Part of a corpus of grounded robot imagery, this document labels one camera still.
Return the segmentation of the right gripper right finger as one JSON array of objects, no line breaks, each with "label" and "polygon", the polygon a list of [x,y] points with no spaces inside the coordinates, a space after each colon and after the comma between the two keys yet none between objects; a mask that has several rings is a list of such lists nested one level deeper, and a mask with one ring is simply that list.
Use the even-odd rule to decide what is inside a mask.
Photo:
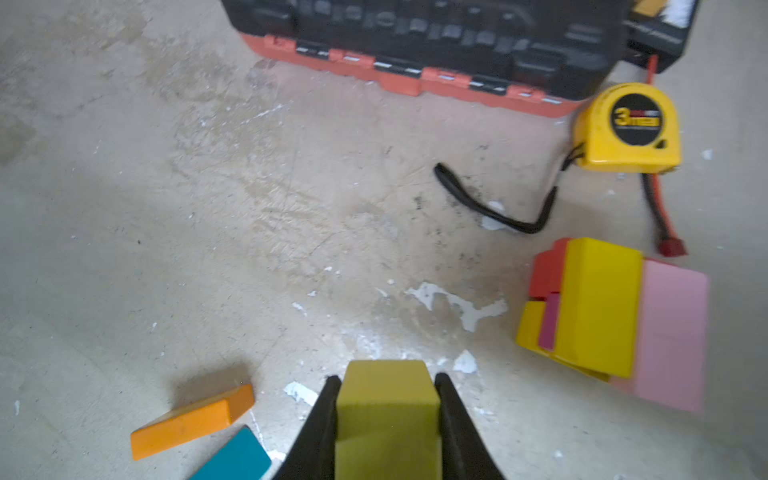
[{"label": "right gripper right finger", "polygon": [[504,475],[489,454],[450,376],[438,373],[434,385],[441,402],[439,430],[443,479],[504,480]]}]

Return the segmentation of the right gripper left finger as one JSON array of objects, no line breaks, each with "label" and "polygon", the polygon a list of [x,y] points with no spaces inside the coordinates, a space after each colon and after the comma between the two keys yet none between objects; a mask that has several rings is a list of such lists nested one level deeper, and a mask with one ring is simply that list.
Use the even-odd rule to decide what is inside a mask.
[{"label": "right gripper left finger", "polygon": [[274,480],[335,478],[336,400],[342,386],[329,376]]}]

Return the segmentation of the lime cube block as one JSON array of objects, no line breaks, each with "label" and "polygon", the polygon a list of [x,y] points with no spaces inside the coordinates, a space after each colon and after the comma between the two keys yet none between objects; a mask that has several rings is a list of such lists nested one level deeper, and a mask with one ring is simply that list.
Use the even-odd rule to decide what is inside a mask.
[{"label": "lime cube block", "polygon": [[336,400],[337,479],[440,479],[441,402],[420,360],[355,360]]}]

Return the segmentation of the yellow arch block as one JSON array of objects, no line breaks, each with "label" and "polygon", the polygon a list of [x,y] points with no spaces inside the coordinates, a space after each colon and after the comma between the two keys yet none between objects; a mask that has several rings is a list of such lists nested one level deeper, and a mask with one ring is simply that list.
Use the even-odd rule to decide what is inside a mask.
[{"label": "yellow arch block", "polygon": [[543,356],[546,359],[552,360],[562,366],[575,370],[583,375],[597,379],[602,382],[608,382],[610,377],[601,372],[588,370],[561,359],[558,359],[553,351],[547,351],[538,346],[538,336],[541,327],[542,317],[545,309],[545,301],[532,300],[527,301],[524,306],[522,318],[516,334],[516,343],[529,351],[532,351],[538,355]]}]

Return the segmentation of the magenta block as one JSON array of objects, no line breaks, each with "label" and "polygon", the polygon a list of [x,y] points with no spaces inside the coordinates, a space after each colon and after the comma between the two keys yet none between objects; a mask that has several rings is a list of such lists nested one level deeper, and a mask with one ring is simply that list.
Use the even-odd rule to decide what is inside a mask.
[{"label": "magenta block", "polygon": [[547,351],[553,351],[556,344],[559,307],[560,295],[557,293],[550,294],[545,301],[545,309],[538,336],[538,346]]}]

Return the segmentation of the red arch block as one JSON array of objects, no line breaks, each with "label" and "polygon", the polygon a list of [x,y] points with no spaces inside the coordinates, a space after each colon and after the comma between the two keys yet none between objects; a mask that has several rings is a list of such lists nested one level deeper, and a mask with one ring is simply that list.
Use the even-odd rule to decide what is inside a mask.
[{"label": "red arch block", "polygon": [[557,240],[551,249],[539,253],[533,263],[528,296],[534,300],[546,300],[561,292],[562,278],[570,238]]}]

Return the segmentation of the yellow rectangular block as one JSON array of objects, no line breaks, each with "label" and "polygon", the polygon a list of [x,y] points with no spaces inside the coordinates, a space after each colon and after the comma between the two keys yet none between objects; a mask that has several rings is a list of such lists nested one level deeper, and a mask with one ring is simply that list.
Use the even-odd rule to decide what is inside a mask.
[{"label": "yellow rectangular block", "polygon": [[567,243],[552,355],[628,378],[634,364],[644,256],[591,238]]}]

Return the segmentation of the light pink block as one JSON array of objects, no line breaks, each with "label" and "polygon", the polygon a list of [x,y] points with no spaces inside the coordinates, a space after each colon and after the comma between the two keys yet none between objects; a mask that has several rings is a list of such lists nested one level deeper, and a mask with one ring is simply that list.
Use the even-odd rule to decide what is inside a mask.
[{"label": "light pink block", "polygon": [[709,291],[701,272],[646,260],[632,374],[610,384],[666,407],[702,411]]}]

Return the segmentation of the teal block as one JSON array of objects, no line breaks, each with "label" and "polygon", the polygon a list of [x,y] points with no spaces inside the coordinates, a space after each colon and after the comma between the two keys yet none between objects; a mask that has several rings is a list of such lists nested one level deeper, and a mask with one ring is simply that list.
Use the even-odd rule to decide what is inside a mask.
[{"label": "teal block", "polygon": [[259,480],[271,465],[261,443],[244,426],[190,480]]}]

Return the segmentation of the orange bar block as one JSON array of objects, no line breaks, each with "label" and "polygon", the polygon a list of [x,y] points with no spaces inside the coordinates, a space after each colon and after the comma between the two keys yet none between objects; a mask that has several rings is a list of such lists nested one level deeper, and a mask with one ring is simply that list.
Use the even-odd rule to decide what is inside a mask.
[{"label": "orange bar block", "polygon": [[139,461],[225,430],[254,404],[253,386],[244,384],[174,409],[131,433],[132,458]]}]

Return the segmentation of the yellow tape measure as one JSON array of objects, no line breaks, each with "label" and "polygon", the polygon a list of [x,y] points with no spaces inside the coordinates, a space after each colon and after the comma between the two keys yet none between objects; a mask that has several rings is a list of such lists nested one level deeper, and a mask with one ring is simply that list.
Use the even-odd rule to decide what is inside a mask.
[{"label": "yellow tape measure", "polygon": [[623,83],[603,91],[577,116],[571,150],[560,163],[533,222],[506,217],[472,198],[458,176],[444,164],[436,164],[433,172],[460,204],[525,234],[544,229],[557,198],[560,177],[571,166],[596,172],[637,173],[643,180],[657,228],[667,233],[669,222],[653,191],[652,177],[678,168],[681,161],[679,122],[672,101],[650,84]]}]

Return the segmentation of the black tool case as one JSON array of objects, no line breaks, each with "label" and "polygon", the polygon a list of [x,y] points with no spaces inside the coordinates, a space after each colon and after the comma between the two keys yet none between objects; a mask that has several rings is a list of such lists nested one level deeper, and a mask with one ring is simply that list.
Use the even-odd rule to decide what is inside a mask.
[{"label": "black tool case", "polygon": [[627,1],[240,0],[225,13],[257,54],[548,118],[589,100],[626,46]]}]

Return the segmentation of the small black bit holder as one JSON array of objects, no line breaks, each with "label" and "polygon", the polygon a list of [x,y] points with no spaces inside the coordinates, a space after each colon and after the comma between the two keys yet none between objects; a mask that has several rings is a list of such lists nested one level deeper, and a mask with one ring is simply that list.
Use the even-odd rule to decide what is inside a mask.
[{"label": "small black bit holder", "polygon": [[632,1],[622,59],[646,68],[656,56],[656,73],[664,72],[684,55],[698,6],[698,0]]}]

